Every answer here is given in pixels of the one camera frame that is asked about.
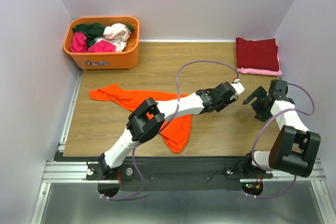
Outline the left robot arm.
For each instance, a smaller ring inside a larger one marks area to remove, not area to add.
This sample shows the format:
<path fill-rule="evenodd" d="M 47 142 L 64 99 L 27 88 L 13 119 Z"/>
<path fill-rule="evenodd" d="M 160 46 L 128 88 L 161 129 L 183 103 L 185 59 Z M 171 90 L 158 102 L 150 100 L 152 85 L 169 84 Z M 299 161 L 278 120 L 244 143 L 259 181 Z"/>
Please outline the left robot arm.
<path fill-rule="evenodd" d="M 213 89 L 197 90 L 184 98 L 168 101 L 145 99 L 129 115 L 119 139 L 99 156 L 99 173 L 106 179 L 113 178 L 126 156 L 138 145 L 158 135 L 164 123 L 186 115 L 219 112 L 234 103 L 244 89 L 240 82 L 224 82 Z"/>

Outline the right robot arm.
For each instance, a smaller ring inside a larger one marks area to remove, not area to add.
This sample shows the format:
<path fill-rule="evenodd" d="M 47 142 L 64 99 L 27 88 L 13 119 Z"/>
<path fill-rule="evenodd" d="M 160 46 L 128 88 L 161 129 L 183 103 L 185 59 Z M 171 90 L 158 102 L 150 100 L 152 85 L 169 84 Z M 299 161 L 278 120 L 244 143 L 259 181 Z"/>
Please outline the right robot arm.
<path fill-rule="evenodd" d="M 251 104 L 255 118 L 264 122 L 265 127 L 275 121 L 279 134 L 270 151 L 257 151 L 261 138 L 258 134 L 251 151 L 246 155 L 241 170 L 244 175 L 253 177 L 261 171 L 279 170 L 294 176 L 309 177 L 317 157 L 321 136 L 310 131 L 301 121 L 301 110 L 288 97 L 291 83 L 272 80 L 268 90 L 259 86 L 243 104 Z"/>

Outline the orange t-shirt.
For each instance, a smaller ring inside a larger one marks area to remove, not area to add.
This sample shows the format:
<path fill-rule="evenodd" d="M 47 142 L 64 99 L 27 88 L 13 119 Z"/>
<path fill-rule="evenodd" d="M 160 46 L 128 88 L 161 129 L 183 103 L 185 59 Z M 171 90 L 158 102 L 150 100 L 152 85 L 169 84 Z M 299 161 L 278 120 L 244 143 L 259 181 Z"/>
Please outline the orange t-shirt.
<path fill-rule="evenodd" d="M 117 84 L 112 84 L 89 91 L 89 97 L 98 101 L 113 101 L 120 107 L 134 111 L 145 99 L 168 101 L 177 98 L 176 93 L 145 90 L 125 90 Z M 188 143 L 192 126 L 190 115 L 182 116 L 173 121 L 160 133 L 162 140 L 173 153 L 180 153 Z"/>

